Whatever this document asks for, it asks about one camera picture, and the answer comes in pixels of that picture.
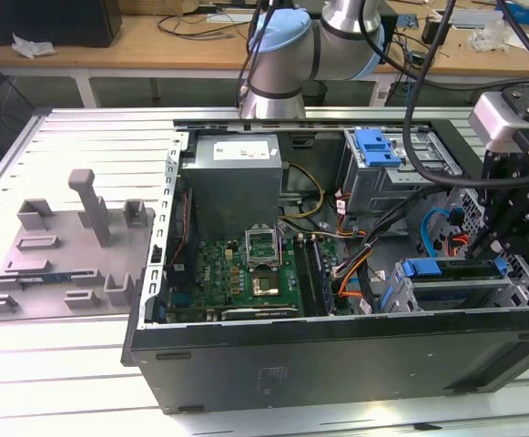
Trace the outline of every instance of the blue latch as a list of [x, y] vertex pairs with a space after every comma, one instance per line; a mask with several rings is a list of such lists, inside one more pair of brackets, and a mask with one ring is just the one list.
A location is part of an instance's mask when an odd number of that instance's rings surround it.
[[402, 160], [392, 150], [392, 142], [379, 129], [355, 129], [357, 148], [365, 155], [367, 167], [399, 167]]
[[509, 265], [501, 257], [494, 259], [494, 265], [499, 269], [503, 276], [509, 272]]
[[443, 274], [434, 258], [407, 259], [402, 264], [402, 268], [403, 272], [408, 277], [426, 275], [438, 276]]

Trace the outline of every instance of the light blue robot joint cap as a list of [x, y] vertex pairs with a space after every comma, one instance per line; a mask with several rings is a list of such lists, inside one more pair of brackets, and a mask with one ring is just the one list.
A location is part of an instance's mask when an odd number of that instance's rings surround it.
[[[262, 14], [258, 19], [256, 32], [250, 40], [250, 46], [259, 35], [266, 14]], [[262, 37], [259, 53], [273, 52], [286, 47], [307, 33], [310, 28], [310, 16], [304, 9], [279, 9], [274, 11], [272, 18], [266, 26], [266, 32]]]

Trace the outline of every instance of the table leg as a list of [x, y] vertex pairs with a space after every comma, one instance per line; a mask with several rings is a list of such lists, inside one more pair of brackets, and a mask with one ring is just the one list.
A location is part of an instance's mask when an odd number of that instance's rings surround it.
[[151, 97], [153, 97], [153, 100], [159, 100], [161, 98], [161, 87], [158, 84], [158, 79], [151, 77], [148, 80], [148, 84], [151, 86]]
[[80, 97], [82, 97], [82, 104], [84, 107], [100, 107], [100, 102], [92, 84], [90, 84], [90, 77], [86, 74], [75, 76], [76, 85], [78, 87], [78, 92]]
[[370, 107], [385, 107], [393, 82], [389, 75], [377, 77], [371, 93]]

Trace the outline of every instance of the yellow wire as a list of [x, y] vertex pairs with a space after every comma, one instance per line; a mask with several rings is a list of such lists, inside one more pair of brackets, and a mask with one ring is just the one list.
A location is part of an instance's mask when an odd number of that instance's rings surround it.
[[322, 208], [322, 202], [325, 200], [325, 193], [322, 190], [322, 187], [320, 186], [320, 183], [317, 179], [313, 177], [311, 173], [309, 173], [307, 170], [305, 170], [303, 167], [299, 166], [298, 164], [294, 164], [292, 162], [289, 162], [289, 167], [295, 167], [298, 168], [302, 173], [307, 175], [307, 178], [312, 180], [312, 182], [317, 186], [317, 189], [319, 190], [319, 203], [317, 203], [317, 206], [310, 211], [301, 212], [299, 214], [291, 214], [288, 216], [280, 216], [281, 219], [304, 219], [305, 217], [312, 216], [317, 211], [319, 211]]

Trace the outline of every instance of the blue cable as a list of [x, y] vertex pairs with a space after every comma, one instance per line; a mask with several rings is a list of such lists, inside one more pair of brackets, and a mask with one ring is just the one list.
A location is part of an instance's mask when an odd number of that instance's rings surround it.
[[432, 242], [430, 241], [430, 237], [428, 236], [428, 223], [430, 222], [430, 218], [437, 212], [443, 214], [446, 217], [450, 216], [450, 211], [446, 209], [432, 208], [428, 212], [428, 214], [424, 216], [424, 218], [422, 219], [422, 224], [420, 225], [420, 234], [422, 235], [422, 241], [424, 243], [424, 247], [426, 248], [428, 255], [430, 255], [433, 258], [436, 258], [436, 251], [434, 250], [434, 246], [432, 245]]

